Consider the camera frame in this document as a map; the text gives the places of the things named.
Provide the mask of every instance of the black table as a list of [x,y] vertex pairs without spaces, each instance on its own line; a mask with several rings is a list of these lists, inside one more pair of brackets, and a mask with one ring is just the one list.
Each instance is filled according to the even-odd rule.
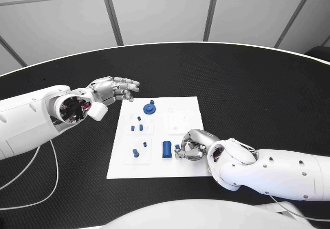
[[[71,89],[85,87],[108,75],[141,82],[136,98],[198,96],[205,129],[221,139],[234,137],[254,148],[330,156],[330,65],[234,44],[127,46],[52,60],[0,77],[0,99],[58,84]],[[101,122],[88,118],[55,138],[58,189],[42,204],[0,211],[4,229],[98,226],[144,206],[179,199],[222,199],[251,205],[272,202],[248,187],[226,190],[212,177],[107,180],[120,106],[121,102],[110,106]],[[0,186],[33,154],[0,161]],[[26,173],[0,191],[0,207],[42,200],[55,181],[46,143]],[[306,216],[330,219],[329,202],[291,202]],[[311,224],[330,227],[329,223]]]

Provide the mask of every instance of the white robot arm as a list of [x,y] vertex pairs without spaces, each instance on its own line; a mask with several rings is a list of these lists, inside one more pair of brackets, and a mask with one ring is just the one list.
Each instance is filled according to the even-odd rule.
[[87,88],[52,86],[0,101],[0,160],[19,155],[84,121],[100,121],[115,100],[133,102],[137,81],[104,77]]
[[[192,150],[185,151],[187,143]],[[189,160],[206,156],[216,182],[232,191],[245,185],[261,194],[287,199],[330,201],[330,157],[255,150],[198,129],[183,137],[176,154]]]

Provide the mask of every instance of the wire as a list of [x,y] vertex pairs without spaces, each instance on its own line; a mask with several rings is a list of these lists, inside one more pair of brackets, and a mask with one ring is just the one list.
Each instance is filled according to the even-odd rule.
[[23,206],[17,206],[17,207],[0,208],[0,211],[2,211],[2,210],[17,209],[17,208],[26,208],[26,207],[30,207],[30,206],[33,206],[33,205],[38,205],[38,204],[40,204],[45,200],[48,200],[48,198],[52,196],[52,194],[53,194],[53,192],[55,192],[55,189],[56,189],[56,187],[58,187],[58,182],[59,182],[59,163],[58,163],[56,151],[55,151],[55,147],[53,147],[53,142],[52,142],[52,140],[51,140],[51,144],[52,144],[52,148],[53,148],[53,156],[55,156],[55,161],[56,161],[56,183],[55,183],[53,191],[51,192],[49,196],[48,196],[42,201],[39,201],[39,202],[36,202],[36,203],[33,203],[33,204],[27,204],[27,205],[23,205]]
[[306,216],[301,216],[298,215],[297,213],[294,213],[293,211],[290,211],[280,203],[278,205],[295,216],[304,218],[304,219],[308,219],[308,220],[313,220],[313,221],[320,221],[320,222],[330,222],[330,219],[316,219],[316,218],[310,218],[310,217],[306,217]]
[[16,176],[16,178],[14,178],[3,187],[0,187],[0,190],[2,190],[3,188],[6,188],[6,187],[16,181],[16,179],[20,177],[20,175],[23,174],[23,172],[26,171],[26,169],[29,168],[29,166],[30,166],[30,164],[32,164],[32,162],[33,162],[33,160],[35,160],[35,158],[36,158],[39,149],[40,149],[40,146],[38,146],[35,156],[33,156],[33,158],[32,158],[29,164],[26,165],[25,169],[22,170],[22,172],[19,173],[19,175]]

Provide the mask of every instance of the white board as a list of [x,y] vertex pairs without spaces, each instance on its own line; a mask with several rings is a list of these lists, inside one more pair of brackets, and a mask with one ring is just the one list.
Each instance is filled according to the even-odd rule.
[[[150,100],[154,100],[156,112],[144,114],[143,107]],[[123,101],[107,179],[210,176],[206,157],[199,161],[176,158],[174,145],[180,145],[190,129],[203,129],[198,97]],[[163,141],[172,142],[172,158],[163,158]],[[137,149],[138,157],[134,157],[133,149]]]

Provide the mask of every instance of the blue object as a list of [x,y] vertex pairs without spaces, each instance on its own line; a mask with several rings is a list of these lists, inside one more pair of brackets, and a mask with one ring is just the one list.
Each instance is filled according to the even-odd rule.
[[164,141],[163,142],[163,158],[170,158],[172,157],[170,147],[172,147],[172,142],[170,141]]
[[143,107],[143,111],[146,114],[153,114],[156,112],[156,106],[154,106],[154,101],[150,100],[150,104],[147,104],[144,107]]
[[140,156],[140,153],[138,153],[137,149],[133,150],[133,153],[134,153],[134,157]]

